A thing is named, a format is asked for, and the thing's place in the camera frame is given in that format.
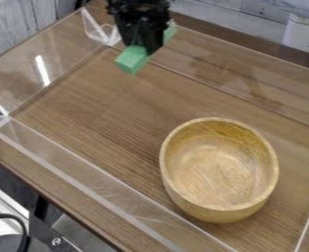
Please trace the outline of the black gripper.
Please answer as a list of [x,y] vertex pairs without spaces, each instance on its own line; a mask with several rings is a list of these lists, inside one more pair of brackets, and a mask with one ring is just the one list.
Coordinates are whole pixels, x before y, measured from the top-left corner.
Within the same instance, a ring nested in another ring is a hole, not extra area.
[[169,27],[168,0],[106,0],[108,14],[125,46],[140,45],[152,55],[164,43],[164,31]]

